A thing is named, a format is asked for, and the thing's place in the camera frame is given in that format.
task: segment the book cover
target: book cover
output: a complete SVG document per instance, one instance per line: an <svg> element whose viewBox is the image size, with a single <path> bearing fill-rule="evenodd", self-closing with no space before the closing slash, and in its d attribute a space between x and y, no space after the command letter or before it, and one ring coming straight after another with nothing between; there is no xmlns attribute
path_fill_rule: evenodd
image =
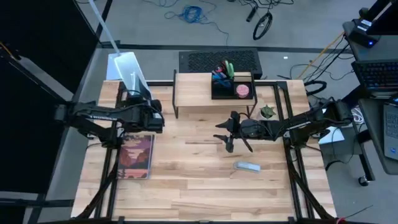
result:
<svg viewBox="0 0 398 224"><path fill-rule="evenodd" d="M149 178L154 138L154 135L124 135L119 155L119 179Z"/></svg>

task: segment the concrete floor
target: concrete floor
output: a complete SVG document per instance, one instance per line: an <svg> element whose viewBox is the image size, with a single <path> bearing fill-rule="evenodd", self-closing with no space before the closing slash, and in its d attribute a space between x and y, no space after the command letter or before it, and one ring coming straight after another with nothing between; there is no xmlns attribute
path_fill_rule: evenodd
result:
<svg viewBox="0 0 398 224"><path fill-rule="evenodd" d="M271 13L274 21L269 32L258 41L252 39L252 31L258 17L255 16L251 23L246 22L251 8L240 6L238 2L225 0L209 0L217 4L217 9L208 15L211 21L218 23L220 29L229 32L228 45L230 46L260 46L260 47L298 47L298 48L324 48L340 32L343 31L342 23L358 17L361 7L369 7L373 0L301 0L295 1L292 6L276 6ZM105 0L97 0L96 5L102 12ZM206 3L198 0L179 1L170 8L161 8L142 1L114 0L106 21L111 33L122 44L149 44L149 45L224 45L225 35L219 33L213 25L187 24L177 18L164 19L167 11L180 12L186 4L193 4L211 9ZM79 5L93 26L97 28L98 22L88 4ZM108 38L103 34L102 41ZM143 74L147 80L171 80L173 69L178 69L178 50L123 50L133 51L137 55ZM80 101L98 99L102 81L106 78L106 63L111 49L97 49L91 67L88 69L88 78L82 89ZM289 76L290 67L298 63L308 63L317 54L286 53L286 52L259 52L263 74L268 79L280 79L277 75ZM351 70L351 60L337 60L328 70L337 78ZM303 67L293 69L292 75L296 77ZM36 72L41 79L51 83L51 77ZM347 75L340 81L333 81L327 74L321 77L327 81L327 89L320 97L344 97L357 85L358 80L354 74ZM80 167L84 160L84 148L87 140L75 130L70 130L63 147L63 155L57 166L56 176L50 188L47 199L72 199L76 192L77 182L80 177ZM329 171L333 200L339 217L350 215L358 210L373 205L372 208L360 213L350 220L372 223L396 223L398 220L398 177L387 175L379 162L374 146L371 142L365 144L366 152L376 181L368 187L361 187L357 178L363 175L363 170L358 156L354 156L348 165L334 164ZM325 163L330 158L325 156ZM40 221L63 220L70 216L71 209L52 208L44 209Z"/></svg>

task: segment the laptop keyboard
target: laptop keyboard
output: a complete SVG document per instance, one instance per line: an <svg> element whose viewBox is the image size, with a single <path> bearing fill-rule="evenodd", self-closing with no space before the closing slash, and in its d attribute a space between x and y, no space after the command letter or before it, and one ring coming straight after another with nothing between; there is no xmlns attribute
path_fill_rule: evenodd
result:
<svg viewBox="0 0 398 224"><path fill-rule="evenodd" d="M387 135L398 138L398 114L387 113Z"/></svg>

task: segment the blue cable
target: blue cable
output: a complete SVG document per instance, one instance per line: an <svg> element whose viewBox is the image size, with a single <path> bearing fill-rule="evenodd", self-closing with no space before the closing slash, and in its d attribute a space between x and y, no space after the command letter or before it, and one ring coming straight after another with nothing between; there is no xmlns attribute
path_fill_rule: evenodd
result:
<svg viewBox="0 0 398 224"><path fill-rule="evenodd" d="M167 0L165 0L164 4L161 4L161 0L159 0L159 4L156 4L154 2L151 2L149 0L143 0L144 2L149 2L152 4L155 4L156 6L159 7L172 7L174 6L179 0L176 0L173 4L166 6L167 4ZM208 22L208 18L206 17L207 14L211 13L212 11L214 11L217 8L216 4L213 4L211 2L207 2L204 0L199 0L203 3L208 3L214 6L214 8L206 13L203 13L203 9L199 6L190 6L190 5L186 5L184 6L184 8L182 9L182 13L177 14L173 11L169 11L166 12L164 14L164 17L166 19L172 19L174 17L178 17L179 19L189 23L189 24L193 24L193 23L198 23L201 25L207 25L207 24L214 24L217 28L218 31L220 31L221 33L226 35L226 39L225 39L225 45L228 45L228 38L229 38L229 33L222 31L219 27L218 24L216 22Z"/></svg>

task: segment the laptop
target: laptop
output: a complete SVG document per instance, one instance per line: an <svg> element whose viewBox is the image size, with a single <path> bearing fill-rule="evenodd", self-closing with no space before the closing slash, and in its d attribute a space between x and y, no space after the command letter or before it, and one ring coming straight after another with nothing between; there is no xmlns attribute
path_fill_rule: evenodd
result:
<svg viewBox="0 0 398 224"><path fill-rule="evenodd" d="M384 155L398 160L398 107L384 105Z"/></svg>

